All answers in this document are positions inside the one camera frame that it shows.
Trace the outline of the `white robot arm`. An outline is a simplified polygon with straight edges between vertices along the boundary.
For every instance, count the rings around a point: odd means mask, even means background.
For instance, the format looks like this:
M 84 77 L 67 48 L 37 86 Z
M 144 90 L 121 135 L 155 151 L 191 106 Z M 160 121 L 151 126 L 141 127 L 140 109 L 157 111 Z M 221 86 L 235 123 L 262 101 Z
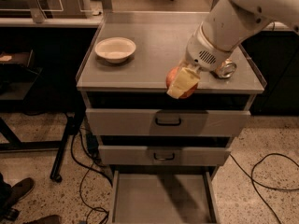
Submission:
M 230 77 L 234 49 L 273 21 L 299 30 L 299 0 L 219 0 L 190 37 L 177 72 L 166 81 L 167 94 L 179 99 L 197 87 L 202 72 Z

